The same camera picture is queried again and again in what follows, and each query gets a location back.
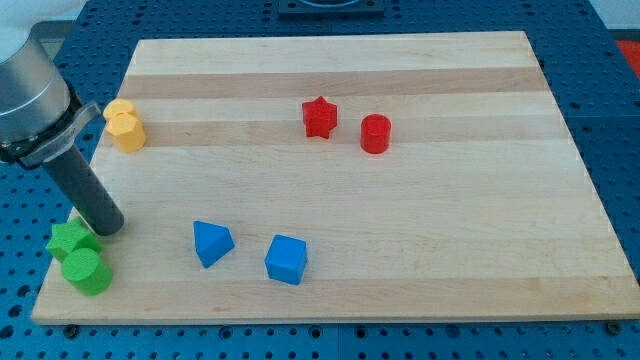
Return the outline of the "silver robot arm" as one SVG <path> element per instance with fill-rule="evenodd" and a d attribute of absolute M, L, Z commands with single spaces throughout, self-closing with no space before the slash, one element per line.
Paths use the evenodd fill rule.
<path fill-rule="evenodd" d="M 124 216 L 75 145 L 101 115 L 80 100 L 34 31 L 42 21 L 84 0 L 9 0 L 1 3 L 1 161 L 42 167 L 98 235 L 118 232 Z"/>

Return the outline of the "grey rod clamp bracket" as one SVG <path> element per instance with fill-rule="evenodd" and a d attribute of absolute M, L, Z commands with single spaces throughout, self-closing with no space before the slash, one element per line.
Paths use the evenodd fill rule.
<path fill-rule="evenodd" d="M 18 142 L 2 143 L 1 162 L 35 169 L 69 150 L 86 124 L 100 115 L 100 107 L 94 101 L 84 105 L 71 102 L 62 116 L 43 133 Z"/>

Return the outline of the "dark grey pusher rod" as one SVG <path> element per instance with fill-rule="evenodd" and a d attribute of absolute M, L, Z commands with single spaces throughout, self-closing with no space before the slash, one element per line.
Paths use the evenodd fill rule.
<path fill-rule="evenodd" d="M 113 235 L 123 227 L 123 213 L 76 145 L 43 167 L 97 235 Z"/>

